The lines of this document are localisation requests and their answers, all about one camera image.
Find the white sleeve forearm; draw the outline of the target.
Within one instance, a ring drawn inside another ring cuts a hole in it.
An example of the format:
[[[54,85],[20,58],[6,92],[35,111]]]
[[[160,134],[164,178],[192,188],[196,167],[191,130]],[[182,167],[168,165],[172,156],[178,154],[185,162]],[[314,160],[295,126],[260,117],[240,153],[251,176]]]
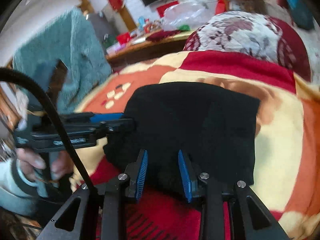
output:
[[[1,207],[25,217],[35,217],[39,204],[33,168],[17,158],[1,162]]]

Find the person's left hand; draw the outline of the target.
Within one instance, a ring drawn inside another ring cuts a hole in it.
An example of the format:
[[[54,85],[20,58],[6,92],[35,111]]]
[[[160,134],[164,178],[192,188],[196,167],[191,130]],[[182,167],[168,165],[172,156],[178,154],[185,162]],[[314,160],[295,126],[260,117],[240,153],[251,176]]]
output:
[[[35,168],[44,169],[46,164],[44,160],[30,149],[18,148],[16,150],[17,159],[20,161],[20,167],[25,177],[31,181],[35,181]],[[61,151],[58,158],[50,165],[52,178],[59,180],[66,174],[73,172],[74,163],[66,151]]]

